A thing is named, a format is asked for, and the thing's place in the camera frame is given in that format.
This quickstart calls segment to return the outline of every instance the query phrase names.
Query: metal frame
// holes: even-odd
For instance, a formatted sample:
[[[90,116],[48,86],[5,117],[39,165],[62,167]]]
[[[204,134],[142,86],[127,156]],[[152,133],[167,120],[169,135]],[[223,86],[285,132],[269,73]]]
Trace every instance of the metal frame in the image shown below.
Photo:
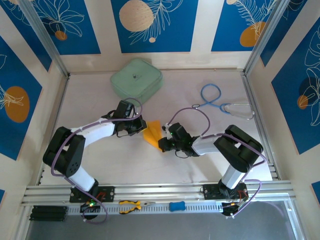
[[[57,107],[56,113],[54,115],[53,123],[50,126],[48,126],[48,127],[50,127],[49,139],[51,139],[52,136],[55,133],[55,127],[57,125],[58,117],[60,115],[60,110],[61,110],[61,107],[63,105],[64,99],[65,99],[65,95],[66,95],[68,84],[69,84],[69,79],[70,79],[70,75],[68,75],[68,77],[65,79],[65,82],[63,83],[61,97],[57,97],[56,98],[56,103],[55,104],[57,104],[58,107]],[[40,165],[40,168],[39,168],[39,171],[38,171],[38,175],[37,175],[37,178],[36,178],[35,185],[40,185],[41,184],[42,174],[45,171],[44,168],[45,168],[45,164],[41,161],[41,165]]]
[[[244,72],[242,72],[241,77],[242,77],[242,82],[244,85],[246,95],[248,97],[248,101],[252,105],[254,113],[255,113],[254,114],[254,121],[255,121],[255,125],[257,126],[257,130],[258,130],[258,133],[259,133],[259,136],[261,139],[261,143],[264,147],[264,153],[269,161],[269,164],[272,164],[272,167],[273,167],[272,169],[269,167],[269,169],[270,169],[270,171],[275,170],[275,173],[276,173],[275,178],[277,178],[278,180],[281,180],[281,173],[278,172],[277,163],[276,163],[274,156],[273,156],[274,151],[272,150],[272,146],[268,141],[267,132],[264,128],[264,123],[263,123],[263,120],[260,115],[260,109],[259,109],[259,106],[258,106],[256,100],[255,100],[256,97],[252,91],[252,86],[250,84],[250,80],[248,79],[248,76],[246,76]]]
[[[269,168],[273,173],[272,177],[275,179],[280,179],[277,174],[277,168],[274,166],[275,161],[273,157],[272,147],[268,142],[268,137],[264,129],[263,120],[260,116],[259,106],[255,101],[255,96],[251,88],[250,79],[248,79],[248,74],[253,69],[255,63],[260,57],[262,50],[267,44],[270,36],[272,35],[276,25],[278,24],[285,8],[287,7],[290,0],[279,0],[274,11],[271,13],[269,20],[267,21],[266,27],[264,28],[261,36],[254,47],[250,58],[241,74],[243,85],[248,96],[249,102],[252,104],[255,111],[255,123],[258,129],[263,146],[265,147],[265,153],[269,158]],[[56,118],[54,120],[52,131],[55,128],[55,123],[58,119],[59,112],[63,103],[63,99],[67,90],[69,73],[66,66],[64,65],[57,48],[55,47],[52,39],[50,38],[48,32],[46,31],[44,25],[42,24],[39,16],[37,15],[32,4],[28,0],[18,0],[21,11],[25,15],[26,19],[29,21],[31,27],[35,31],[36,35],[40,39],[41,43],[47,50],[48,54],[52,60],[57,64],[61,73],[67,78],[65,83],[62,98],[59,102],[58,111]],[[43,165],[38,174],[38,182],[42,177]],[[114,200],[113,203],[108,203],[110,209],[117,208],[119,200],[130,199],[130,200],[140,200],[140,201],[153,201],[157,205],[166,204],[169,202],[185,201],[188,206],[203,206],[204,204],[210,203],[211,205],[216,204],[219,206],[221,202],[225,200],[205,200],[203,193],[201,193],[201,187],[203,184],[214,184],[212,182],[206,183],[187,183],[187,184],[126,184],[126,185],[113,185],[115,186]],[[258,189],[258,183],[247,183],[248,194],[251,197]],[[12,236],[13,239],[25,239],[30,224],[29,214],[31,213],[32,206],[34,205],[54,205],[54,206],[69,206],[71,215],[79,215],[79,203],[70,203],[69,197],[71,194],[69,185],[37,185],[28,186],[26,188],[24,197],[22,199],[21,207],[19,210],[19,215],[21,216],[18,228]],[[304,233],[302,232],[301,223],[299,221],[299,216],[296,212],[296,207],[294,204],[295,193],[292,188],[290,181],[265,181],[262,182],[262,188],[257,194],[254,201],[284,201],[286,209],[290,218],[292,228],[294,230],[295,237],[297,239],[305,239]]]
[[[186,203],[226,202],[222,200],[205,200],[201,193],[203,184],[217,184],[217,182],[181,183],[181,184],[113,184],[114,203],[120,200],[151,201],[158,204],[185,201]],[[258,189],[257,182],[246,182],[247,192],[252,196]],[[79,203],[70,203],[70,185],[40,185],[28,186],[22,199],[22,206],[78,206]],[[290,181],[263,181],[260,192],[255,201],[279,201],[296,197]]]
[[[290,0],[278,0],[268,21],[265,24],[265,27],[261,33],[261,37],[259,37],[258,41],[256,42],[252,53],[249,57],[248,62],[244,67],[244,75],[248,76],[251,72],[253,67],[255,66],[256,62],[260,58],[260,55],[265,48],[267,42],[269,41],[272,33],[274,32],[279,20],[281,19],[286,7],[290,3]]]
[[[22,13],[30,23],[32,30],[35,32],[35,34],[39,38],[44,49],[49,54],[50,58],[56,63],[61,73],[67,78],[69,76],[67,68],[64,62],[62,61],[54,42],[49,36],[49,33],[47,32],[45,26],[40,20],[40,17],[38,16],[35,8],[32,6],[32,3],[29,0],[17,0],[17,1]]]
[[[226,200],[205,200],[202,187],[204,184],[216,184],[216,182],[199,182],[199,183],[166,183],[166,184],[115,184],[114,202],[106,202],[109,214],[115,215],[128,206],[118,205],[118,201],[130,199],[139,201],[156,202],[155,205],[146,208],[141,212],[132,214],[166,214],[168,211],[168,203],[185,201],[186,211],[184,213],[218,213],[222,211],[221,202]],[[249,197],[257,191],[259,183],[246,183],[247,193]],[[34,205],[43,206],[68,206],[68,214],[71,216],[80,216],[80,203],[70,203],[69,198],[71,189],[69,185],[42,185],[28,186],[23,200],[23,213],[19,229],[16,236],[25,237],[27,235],[30,221],[29,214]],[[302,231],[301,223],[296,214],[295,205],[292,201],[296,198],[295,192],[290,181],[264,181],[260,192],[253,201],[283,201],[287,214],[290,219],[291,227],[294,231],[296,239],[306,239]],[[104,211],[92,213],[94,215],[104,215]]]

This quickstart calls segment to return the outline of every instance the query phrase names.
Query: orange object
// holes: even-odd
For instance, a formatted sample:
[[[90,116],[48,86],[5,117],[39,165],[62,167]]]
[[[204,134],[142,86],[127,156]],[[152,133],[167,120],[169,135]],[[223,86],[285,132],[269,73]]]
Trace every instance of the orange object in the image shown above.
[[[264,21],[260,21],[247,27],[241,34],[240,44],[247,48],[254,47],[265,25]]]
[[[163,137],[160,121],[147,121],[146,125],[147,128],[143,131],[143,139],[155,148],[161,150],[158,145],[158,141]]]

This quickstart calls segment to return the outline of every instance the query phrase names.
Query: mint green pouch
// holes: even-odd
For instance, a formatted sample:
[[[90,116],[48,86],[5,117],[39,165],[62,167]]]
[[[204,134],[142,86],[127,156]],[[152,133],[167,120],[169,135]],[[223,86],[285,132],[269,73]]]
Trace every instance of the mint green pouch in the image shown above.
[[[137,98],[142,104],[164,84],[161,71],[140,58],[130,61],[113,74],[110,80],[113,90],[121,99]],[[134,100],[128,101],[139,105]]]

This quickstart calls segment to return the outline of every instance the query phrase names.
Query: white wall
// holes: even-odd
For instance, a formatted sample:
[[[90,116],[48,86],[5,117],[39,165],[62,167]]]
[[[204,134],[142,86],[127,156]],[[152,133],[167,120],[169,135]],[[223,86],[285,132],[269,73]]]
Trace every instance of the white wall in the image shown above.
[[[54,64],[49,72],[45,70],[1,7],[0,22],[1,37],[42,86],[18,159],[15,161],[0,154],[0,189],[6,192],[0,209],[0,239],[6,240],[11,237],[20,218],[18,211],[26,186],[34,184],[38,174],[41,153],[48,144],[50,131],[47,126],[62,75]]]
[[[320,1],[308,0],[266,68],[259,61],[249,79],[283,180],[291,180],[311,239],[320,236],[320,206],[311,184],[320,181],[320,145],[299,155],[271,81],[320,17]]]
[[[85,0],[101,54],[63,55],[71,73],[118,71],[133,58],[160,69],[243,68],[251,51],[211,52],[225,0],[199,0],[191,52],[121,53],[110,0]]]

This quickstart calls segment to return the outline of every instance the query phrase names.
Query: white table surface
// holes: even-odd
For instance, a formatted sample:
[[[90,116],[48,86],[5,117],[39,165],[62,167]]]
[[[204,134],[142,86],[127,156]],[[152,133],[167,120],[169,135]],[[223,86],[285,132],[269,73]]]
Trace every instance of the white table surface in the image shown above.
[[[208,83],[217,84],[222,91],[222,103],[247,103],[248,99],[240,72],[214,70],[164,70],[163,87],[144,105],[142,116],[146,121],[160,120],[167,123],[181,108],[203,103],[201,88]],[[80,127],[96,121],[115,109],[120,98],[110,83],[113,73],[72,75],[60,110],[56,128]],[[204,94],[216,96],[214,88]],[[229,125],[237,125],[260,141],[255,121],[244,120],[222,113],[212,106],[203,106],[211,120],[208,134],[223,132]],[[208,126],[199,112],[182,111],[172,123],[179,122],[192,135],[200,135]],[[117,138],[115,135],[101,139],[85,148],[82,166],[100,184],[163,184],[217,182],[229,163],[221,153],[210,153],[187,159],[177,158],[174,151],[162,153],[143,139],[143,134]],[[253,169],[247,179],[272,180],[268,164]],[[53,177],[45,167],[43,185],[68,184]]]

